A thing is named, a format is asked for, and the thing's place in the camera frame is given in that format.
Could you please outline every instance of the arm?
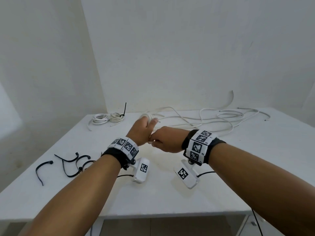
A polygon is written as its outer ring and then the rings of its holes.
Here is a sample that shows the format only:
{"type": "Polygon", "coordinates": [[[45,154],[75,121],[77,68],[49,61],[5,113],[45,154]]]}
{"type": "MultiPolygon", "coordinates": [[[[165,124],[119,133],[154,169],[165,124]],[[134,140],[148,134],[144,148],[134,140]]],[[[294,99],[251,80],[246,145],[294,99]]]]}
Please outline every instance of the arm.
{"type": "MultiPolygon", "coordinates": [[[[152,146],[182,151],[189,131],[163,127],[151,135],[152,146]]],[[[246,151],[216,145],[209,165],[251,208],[286,235],[314,235],[315,187],[246,151]]]]}
{"type": "MultiPolygon", "coordinates": [[[[127,137],[138,146],[146,143],[157,123],[143,117],[127,137]]],[[[119,161],[104,155],[71,181],[35,217],[26,235],[85,235],[100,214],[120,171],[119,161]]]]}

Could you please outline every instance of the person's left arm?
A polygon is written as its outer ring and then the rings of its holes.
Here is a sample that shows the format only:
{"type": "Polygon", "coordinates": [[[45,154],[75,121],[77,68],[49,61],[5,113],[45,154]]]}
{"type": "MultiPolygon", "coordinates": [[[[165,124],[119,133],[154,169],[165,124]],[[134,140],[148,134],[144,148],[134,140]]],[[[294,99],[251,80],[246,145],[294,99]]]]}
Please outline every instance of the person's left arm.
{"type": "MultiPolygon", "coordinates": [[[[127,134],[138,146],[148,142],[157,119],[147,122],[142,117],[127,134]]],[[[47,203],[25,235],[85,235],[104,207],[120,168],[111,155],[99,158],[47,203]]]]}

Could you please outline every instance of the wristband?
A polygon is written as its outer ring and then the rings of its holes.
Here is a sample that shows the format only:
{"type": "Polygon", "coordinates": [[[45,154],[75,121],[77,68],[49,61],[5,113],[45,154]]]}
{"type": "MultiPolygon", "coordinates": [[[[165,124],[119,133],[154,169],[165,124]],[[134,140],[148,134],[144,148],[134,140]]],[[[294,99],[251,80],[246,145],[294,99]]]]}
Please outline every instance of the wristband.
{"type": "Polygon", "coordinates": [[[119,163],[121,168],[125,170],[128,168],[128,164],[133,162],[133,159],[139,152],[139,147],[137,144],[127,137],[121,137],[115,139],[107,148],[107,150],[102,154],[109,154],[115,157],[119,163]]]}
{"type": "Polygon", "coordinates": [[[182,144],[185,149],[184,156],[201,166],[208,163],[210,152],[219,143],[226,143],[215,134],[204,130],[192,130],[182,144]]]}

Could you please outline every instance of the person's right arm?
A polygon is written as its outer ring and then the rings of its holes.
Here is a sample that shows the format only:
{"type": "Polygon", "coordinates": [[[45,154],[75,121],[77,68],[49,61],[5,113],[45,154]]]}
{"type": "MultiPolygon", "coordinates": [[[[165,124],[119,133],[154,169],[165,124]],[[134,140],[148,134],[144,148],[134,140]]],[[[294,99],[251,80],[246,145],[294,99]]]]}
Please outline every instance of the person's right arm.
{"type": "MultiPolygon", "coordinates": [[[[189,131],[162,127],[151,135],[152,146],[180,152],[189,131]]],[[[253,210],[285,235],[315,235],[315,187],[257,156],[216,145],[209,165],[253,210]]]]}

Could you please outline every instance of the qr code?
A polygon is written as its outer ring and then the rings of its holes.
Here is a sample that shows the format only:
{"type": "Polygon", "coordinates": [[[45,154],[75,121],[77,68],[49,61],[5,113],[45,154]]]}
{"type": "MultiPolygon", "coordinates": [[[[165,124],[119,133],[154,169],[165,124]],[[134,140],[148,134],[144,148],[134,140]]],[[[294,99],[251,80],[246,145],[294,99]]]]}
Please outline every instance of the qr code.
{"type": "Polygon", "coordinates": [[[132,148],[132,150],[130,151],[130,154],[132,155],[132,157],[134,157],[137,153],[136,148],[132,148]]]}
{"type": "Polygon", "coordinates": [[[187,171],[185,171],[184,168],[181,168],[181,170],[178,172],[178,174],[182,179],[185,179],[188,175],[187,171]]]}
{"type": "Polygon", "coordinates": [[[194,142],[194,144],[192,145],[192,150],[193,150],[194,152],[200,153],[201,148],[202,148],[202,144],[200,144],[200,143],[194,142]]]}
{"type": "Polygon", "coordinates": [[[112,142],[112,144],[115,144],[116,142],[118,142],[119,139],[116,139],[115,141],[112,142]]]}
{"type": "Polygon", "coordinates": [[[123,146],[125,144],[125,142],[126,142],[126,140],[120,138],[118,140],[117,144],[123,146]]]}
{"type": "Polygon", "coordinates": [[[199,135],[197,138],[196,138],[196,140],[197,141],[200,141],[200,142],[203,142],[204,143],[204,141],[207,139],[207,137],[205,137],[205,136],[203,136],[203,135],[199,135]]]}
{"type": "Polygon", "coordinates": [[[201,134],[209,137],[212,133],[210,133],[208,131],[203,131],[201,134]]]}
{"type": "Polygon", "coordinates": [[[190,158],[198,161],[199,155],[197,153],[190,152],[190,158]]]}
{"type": "Polygon", "coordinates": [[[140,171],[147,172],[148,166],[145,164],[141,164],[140,171]]]}
{"type": "Polygon", "coordinates": [[[124,145],[124,148],[130,152],[131,148],[133,147],[133,145],[131,145],[129,142],[127,142],[125,145],[124,145]]]}

